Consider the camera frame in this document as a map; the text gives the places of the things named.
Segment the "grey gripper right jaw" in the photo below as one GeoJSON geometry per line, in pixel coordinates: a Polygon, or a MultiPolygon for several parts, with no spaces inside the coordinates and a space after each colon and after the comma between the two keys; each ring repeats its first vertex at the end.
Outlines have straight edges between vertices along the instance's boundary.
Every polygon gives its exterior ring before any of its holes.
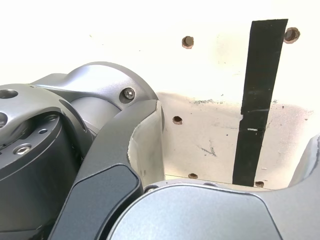
{"type": "Polygon", "coordinates": [[[113,225],[109,240],[317,240],[320,138],[306,146],[287,188],[239,191],[172,184],[144,194],[113,225]]]}

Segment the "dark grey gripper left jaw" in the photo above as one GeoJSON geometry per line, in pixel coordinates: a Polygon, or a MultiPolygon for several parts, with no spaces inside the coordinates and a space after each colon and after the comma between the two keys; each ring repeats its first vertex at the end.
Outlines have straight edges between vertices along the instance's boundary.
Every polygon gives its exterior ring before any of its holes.
{"type": "Polygon", "coordinates": [[[158,100],[134,103],[108,121],[82,162],[50,239],[106,239],[144,188],[164,180],[162,136],[158,100]]]}

